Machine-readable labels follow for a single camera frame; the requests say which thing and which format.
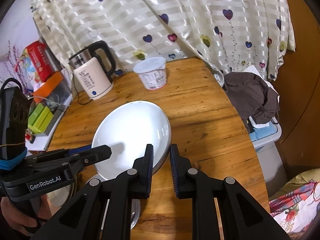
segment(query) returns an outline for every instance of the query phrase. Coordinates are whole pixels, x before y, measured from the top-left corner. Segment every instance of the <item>electric kettle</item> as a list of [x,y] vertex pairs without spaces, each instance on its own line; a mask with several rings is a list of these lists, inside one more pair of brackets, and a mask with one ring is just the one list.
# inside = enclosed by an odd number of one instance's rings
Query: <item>electric kettle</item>
[[[103,49],[111,64],[107,70],[96,50]],[[69,59],[73,72],[89,98],[96,100],[106,95],[114,85],[111,75],[116,69],[116,61],[111,54],[107,43],[97,41]]]

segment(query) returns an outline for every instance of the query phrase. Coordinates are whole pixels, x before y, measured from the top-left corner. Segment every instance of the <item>screw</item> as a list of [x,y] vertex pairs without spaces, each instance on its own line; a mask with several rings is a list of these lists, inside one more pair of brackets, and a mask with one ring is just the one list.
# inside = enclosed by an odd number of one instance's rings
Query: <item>screw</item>
[[93,186],[93,187],[97,186],[99,184],[99,180],[98,179],[92,179],[92,180],[90,180],[89,184],[91,186]]
[[188,170],[188,173],[189,173],[189,174],[192,174],[192,175],[195,175],[195,174],[198,173],[198,170],[195,169],[195,168],[190,168],[190,169]]
[[228,184],[234,184],[236,182],[236,180],[233,177],[227,177],[226,178],[226,182]]
[[128,173],[129,175],[134,175],[134,174],[137,173],[137,170],[136,170],[136,169],[129,169],[129,170],[127,171],[127,173]]

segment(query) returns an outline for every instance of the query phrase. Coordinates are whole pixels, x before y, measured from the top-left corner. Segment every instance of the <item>kettle handle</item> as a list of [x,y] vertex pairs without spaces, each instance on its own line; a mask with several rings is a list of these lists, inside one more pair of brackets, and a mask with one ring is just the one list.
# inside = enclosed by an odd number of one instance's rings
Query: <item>kettle handle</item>
[[[96,41],[87,47],[92,57],[96,57],[103,68],[103,71],[106,73],[107,76],[111,76],[116,70],[116,61],[113,55],[110,52],[110,49],[105,41]],[[101,57],[95,52],[97,49],[103,49],[104,53],[106,54],[107,58],[111,63],[111,69],[108,71],[104,66]]]

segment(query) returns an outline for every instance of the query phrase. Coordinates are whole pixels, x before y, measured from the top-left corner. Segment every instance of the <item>wood grain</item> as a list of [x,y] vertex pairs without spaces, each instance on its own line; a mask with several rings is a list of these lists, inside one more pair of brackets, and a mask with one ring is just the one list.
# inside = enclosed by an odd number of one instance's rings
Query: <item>wood grain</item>
[[[168,82],[146,90],[138,76],[128,73],[115,80],[113,90],[86,106],[76,102],[61,120],[50,150],[92,142],[101,121],[116,107],[146,100],[160,106],[172,127],[172,143],[180,154],[207,173],[223,179],[233,176],[269,211],[266,185],[256,152],[228,97],[204,63],[197,58],[167,64]],[[95,174],[82,172],[86,182]],[[167,159],[153,176],[151,195],[142,201],[141,217],[131,239],[191,239],[191,200],[178,200]]]
[[320,75],[320,27],[304,0],[288,0],[296,51],[287,51],[273,85],[280,94],[279,119],[285,141],[304,114]]
[[304,0],[288,3],[297,48],[285,55],[273,85],[280,94],[282,128],[276,146],[291,179],[320,167],[320,26]]

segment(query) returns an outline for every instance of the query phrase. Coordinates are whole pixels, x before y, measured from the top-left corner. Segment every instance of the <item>plate rim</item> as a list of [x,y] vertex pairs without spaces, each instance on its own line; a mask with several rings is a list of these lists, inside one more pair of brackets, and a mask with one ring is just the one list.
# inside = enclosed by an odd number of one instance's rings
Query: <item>plate rim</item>
[[[138,100],[138,101],[132,101],[132,102],[129,102],[129,103],[126,103],[126,104],[123,104],[119,107],[117,107],[116,109],[114,109],[111,113],[109,113],[103,120],[102,122],[100,123],[100,125],[98,126],[94,136],[93,136],[93,139],[92,139],[92,144],[91,144],[91,148],[94,148],[93,147],[93,142],[97,136],[97,133],[100,129],[100,127],[103,125],[103,123],[105,122],[105,120],[113,113],[115,112],[116,110],[120,109],[121,107],[124,107],[126,105],[129,105],[129,104],[133,104],[133,103],[148,103],[152,106],[155,106],[157,107],[158,109],[160,109],[160,111],[163,113],[163,115],[165,116],[166,120],[167,120],[167,123],[168,123],[168,130],[169,130],[169,133],[168,133],[168,142],[167,142],[167,145],[165,147],[165,151],[164,153],[162,154],[162,156],[160,157],[159,161],[156,163],[156,165],[153,167],[153,174],[155,174],[159,168],[162,166],[163,162],[166,160],[166,156],[168,155],[168,150],[169,150],[169,147],[170,147],[170,144],[171,144],[171,139],[172,139],[172,131],[171,131],[171,125],[170,125],[170,121],[169,121],[169,118],[168,116],[165,114],[165,112],[162,110],[161,107],[159,107],[158,105],[156,105],[155,103],[152,103],[152,102],[149,102],[149,101],[143,101],[143,100]],[[103,175],[101,175],[101,173],[98,171],[98,168],[97,168],[97,163],[94,164],[95,168],[96,168],[96,171],[97,173],[105,180],[110,180],[110,179],[107,179],[106,177],[104,177]]]

